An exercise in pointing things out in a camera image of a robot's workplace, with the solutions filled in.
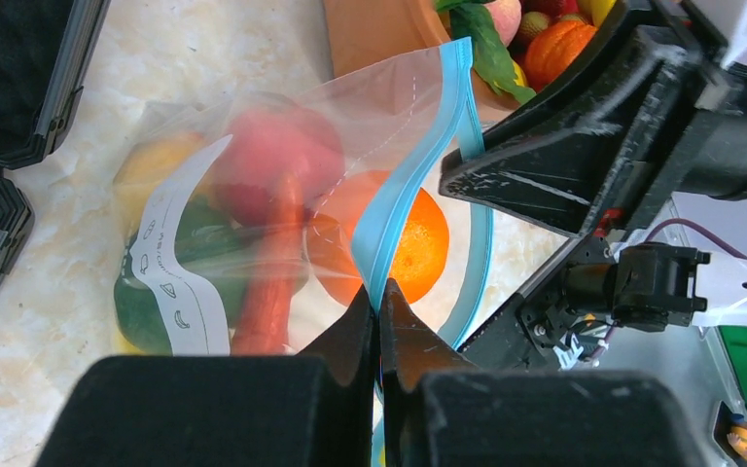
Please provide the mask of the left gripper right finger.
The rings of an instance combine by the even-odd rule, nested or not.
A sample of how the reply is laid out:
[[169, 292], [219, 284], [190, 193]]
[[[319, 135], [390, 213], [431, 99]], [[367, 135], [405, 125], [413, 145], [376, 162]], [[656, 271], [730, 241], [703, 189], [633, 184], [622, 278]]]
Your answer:
[[702, 466], [678, 400], [630, 371], [478, 368], [389, 280], [379, 309], [389, 466]]

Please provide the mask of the yellow orange peach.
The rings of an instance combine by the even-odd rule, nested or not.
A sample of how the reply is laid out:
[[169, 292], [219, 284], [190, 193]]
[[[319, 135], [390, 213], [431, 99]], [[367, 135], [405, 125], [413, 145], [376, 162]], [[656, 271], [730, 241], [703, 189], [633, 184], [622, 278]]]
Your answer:
[[181, 131], [139, 143], [131, 149], [113, 180], [114, 197], [127, 229], [139, 226], [156, 187], [204, 146], [200, 133]]

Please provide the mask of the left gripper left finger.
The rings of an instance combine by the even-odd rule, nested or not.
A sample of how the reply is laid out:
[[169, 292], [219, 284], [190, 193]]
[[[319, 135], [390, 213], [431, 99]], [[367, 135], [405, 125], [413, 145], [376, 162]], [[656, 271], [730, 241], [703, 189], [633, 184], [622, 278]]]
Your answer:
[[80, 378], [41, 466], [367, 466], [376, 322], [365, 290], [295, 355], [113, 356]]

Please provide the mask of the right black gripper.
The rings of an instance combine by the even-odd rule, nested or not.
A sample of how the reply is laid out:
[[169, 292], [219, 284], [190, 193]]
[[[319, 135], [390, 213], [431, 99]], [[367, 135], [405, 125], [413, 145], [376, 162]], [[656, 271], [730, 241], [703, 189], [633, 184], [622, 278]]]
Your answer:
[[747, 65], [692, 2], [633, 1], [532, 101], [448, 156], [440, 193], [552, 232], [644, 226], [675, 191], [747, 200]]

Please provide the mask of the red apple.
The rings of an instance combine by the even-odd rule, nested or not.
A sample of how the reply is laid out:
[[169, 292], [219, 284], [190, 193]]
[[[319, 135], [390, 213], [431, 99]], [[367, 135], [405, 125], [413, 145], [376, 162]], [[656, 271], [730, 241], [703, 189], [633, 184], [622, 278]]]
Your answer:
[[303, 107], [254, 108], [231, 123], [230, 146], [212, 166], [218, 203], [243, 226], [267, 222], [277, 179], [293, 174], [306, 201], [319, 198], [344, 175], [339, 135], [321, 114]]

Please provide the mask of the red chili pepper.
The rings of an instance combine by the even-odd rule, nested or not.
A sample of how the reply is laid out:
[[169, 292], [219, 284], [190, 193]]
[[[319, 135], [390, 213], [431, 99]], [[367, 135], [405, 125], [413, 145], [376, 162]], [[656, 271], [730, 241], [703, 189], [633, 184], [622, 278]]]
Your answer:
[[259, 242], [240, 319], [231, 338], [232, 355], [273, 355], [288, 344], [291, 301], [302, 275], [303, 199], [299, 181], [283, 175], [267, 212], [269, 228]]

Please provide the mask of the orange tangerine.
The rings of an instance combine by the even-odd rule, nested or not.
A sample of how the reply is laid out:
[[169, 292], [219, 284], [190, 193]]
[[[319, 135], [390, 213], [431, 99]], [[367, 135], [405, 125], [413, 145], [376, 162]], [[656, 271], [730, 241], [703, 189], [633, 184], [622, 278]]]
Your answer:
[[[390, 173], [369, 170], [350, 176], [320, 200], [305, 231], [313, 272], [326, 292], [349, 305], [362, 286], [351, 258], [351, 239], [357, 223]], [[394, 278], [410, 304], [434, 287], [445, 270], [449, 229], [443, 211], [424, 189], [411, 207], [393, 259]]]

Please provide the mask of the green lime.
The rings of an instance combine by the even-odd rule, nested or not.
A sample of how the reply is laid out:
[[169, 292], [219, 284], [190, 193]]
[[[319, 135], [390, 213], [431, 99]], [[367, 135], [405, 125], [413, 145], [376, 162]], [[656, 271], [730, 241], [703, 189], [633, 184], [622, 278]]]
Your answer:
[[269, 225], [235, 227], [206, 198], [145, 221], [130, 239], [114, 285], [120, 334], [144, 354], [231, 354]]

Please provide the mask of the clear zip top bag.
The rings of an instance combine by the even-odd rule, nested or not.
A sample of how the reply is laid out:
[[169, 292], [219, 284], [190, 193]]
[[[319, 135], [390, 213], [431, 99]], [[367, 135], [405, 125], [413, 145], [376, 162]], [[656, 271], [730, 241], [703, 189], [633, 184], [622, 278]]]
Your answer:
[[132, 156], [116, 322], [137, 355], [104, 466], [384, 466], [382, 319], [442, 350], [487, 282], [493, 216], [428, 187], [483, 150], [472, 43], [399, 54]]

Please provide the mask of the small orange pumpkin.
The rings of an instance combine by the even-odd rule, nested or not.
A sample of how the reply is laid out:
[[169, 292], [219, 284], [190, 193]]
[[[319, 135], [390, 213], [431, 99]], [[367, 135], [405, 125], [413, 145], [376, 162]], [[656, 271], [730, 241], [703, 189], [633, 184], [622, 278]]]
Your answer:
[[530, 87], [540, 91], [552, 83], [579, 56], [596, 32], [593, 25], [566, 20], [537, 35], [522, 65]]

